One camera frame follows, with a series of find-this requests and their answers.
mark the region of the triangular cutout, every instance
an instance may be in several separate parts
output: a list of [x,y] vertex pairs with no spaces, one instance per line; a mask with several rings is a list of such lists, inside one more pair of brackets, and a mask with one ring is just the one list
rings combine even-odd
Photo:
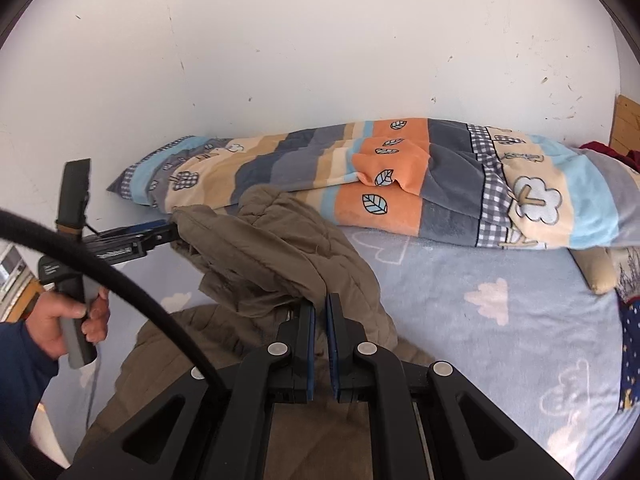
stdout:
[[172,397],[154,416],[125,439],[122,450],[148,464],[158,462],[183,406],[183,396]]
[[471,396],[462,394],[457,400],[480,460],[491,460],[515,448],[513,437],[485,413]]

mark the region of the gray round joint cap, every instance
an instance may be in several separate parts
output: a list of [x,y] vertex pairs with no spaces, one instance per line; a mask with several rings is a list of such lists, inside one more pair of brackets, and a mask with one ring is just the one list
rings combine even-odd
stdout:
[[287,350],[289,350],[287,345],[279,342],[271,343],[267,347],[267,352],[269,352],[271,355],[284,355],[287,353]]
[[362,355],[373,355],[378,351],[378,347],[369,341],[365,341],[358,345],[358,352]]
[[204,379],[204,375],[196,367],[193,367],[191,369],[191,377],[193,377],[194,379],[198,379],[198,380]]
[[433,365],[433,371],[442,377],[447,377],[453,373],[453,366],[446,361],[438,361]]

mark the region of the jacket sleeve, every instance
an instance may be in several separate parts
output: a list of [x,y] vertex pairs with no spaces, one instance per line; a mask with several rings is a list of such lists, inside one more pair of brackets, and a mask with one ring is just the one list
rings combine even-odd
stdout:
[[0,434],[19,454],[58,362],[33,342],[23,321],[0,323]]

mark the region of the human hand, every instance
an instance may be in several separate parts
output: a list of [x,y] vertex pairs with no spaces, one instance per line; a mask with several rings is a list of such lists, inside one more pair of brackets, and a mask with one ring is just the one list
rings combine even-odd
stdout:
[[[44,292],[25,322],[27,332],[42,351],[52,359],[65,355],[66,344],[60,330],[59,317],[80,319],[86,313],[82,303],[64,294]],[[89,343],[104,341],[109,320],[109,291],[101,287],[89,311],[89,319],[82,323],[82,333]]]

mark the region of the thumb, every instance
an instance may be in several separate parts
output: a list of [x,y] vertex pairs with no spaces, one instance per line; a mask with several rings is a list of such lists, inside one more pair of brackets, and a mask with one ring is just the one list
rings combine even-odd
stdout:
[[42,304],[38,304],[43,317],[81,318],[86,314],[86,307],[72,298],[58,292],[45,292],[41,297]]

